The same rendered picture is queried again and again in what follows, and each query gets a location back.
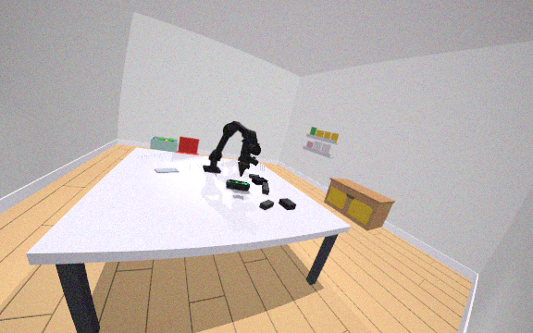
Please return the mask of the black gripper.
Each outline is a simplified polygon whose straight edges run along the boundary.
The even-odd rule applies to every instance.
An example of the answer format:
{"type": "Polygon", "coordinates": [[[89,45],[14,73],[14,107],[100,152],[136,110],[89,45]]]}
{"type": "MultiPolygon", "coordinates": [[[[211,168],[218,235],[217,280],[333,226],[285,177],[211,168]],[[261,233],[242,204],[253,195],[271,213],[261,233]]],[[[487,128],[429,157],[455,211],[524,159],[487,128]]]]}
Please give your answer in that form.
{"type": "Polygon", "coordinates": [[[243,172],[245,169],[249,169],[250,168],[250,165],[249,165],[249,157],[250,157],[250,153],[249,152],[245,152],[245,151],[241,151],[241,154],[240,156],[238,157],[238,168],[239,168],[239,173],[240,173],[240,177],[242,176],[243,172]]]}

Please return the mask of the dark grey unit with label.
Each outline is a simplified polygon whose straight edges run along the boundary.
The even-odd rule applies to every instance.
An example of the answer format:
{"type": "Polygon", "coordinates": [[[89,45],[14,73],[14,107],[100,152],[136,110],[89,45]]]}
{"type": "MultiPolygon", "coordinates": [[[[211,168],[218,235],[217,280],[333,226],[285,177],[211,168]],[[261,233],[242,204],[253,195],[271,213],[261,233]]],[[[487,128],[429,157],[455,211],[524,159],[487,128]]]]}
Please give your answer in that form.
{"type": "Polygon", "coordinates": [[[234,179],[227,179],[226,186],[228,189],[236,191],[249,191],[250,183],[234,179]]]}

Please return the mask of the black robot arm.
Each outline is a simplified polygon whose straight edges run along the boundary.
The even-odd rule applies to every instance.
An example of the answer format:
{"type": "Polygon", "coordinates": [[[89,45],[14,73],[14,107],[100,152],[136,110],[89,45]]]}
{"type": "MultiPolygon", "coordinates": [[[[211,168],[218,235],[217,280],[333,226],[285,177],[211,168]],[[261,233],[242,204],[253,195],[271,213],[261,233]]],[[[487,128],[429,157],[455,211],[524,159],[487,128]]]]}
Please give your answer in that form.
{"type": "MultiPolygon", "coordinates": [[[[226,143],[228,142],[229,137],[233,136],[233,134],[237,131],[239,131],[243,137],[242,151],[249,152],[250,154],[254,155],[259,155],[261,153],[261,147],[259,146],[260,143],[258,143],[256,132],[254,130],[245,128],[238,121],[232,121],[231,123],[228,123],[224,126],[223,136],[220,142],[218,143],[217,148],[214,149],[208,156],[208,160],[210,161],[209,168],[218,169],[217,161],[221,161],[221,158],[223,156],[222,151],[226,143]]],[[[257,166],[259,162],[256,160],[256,157],[250,156],[248,163],[257,166]]]]}

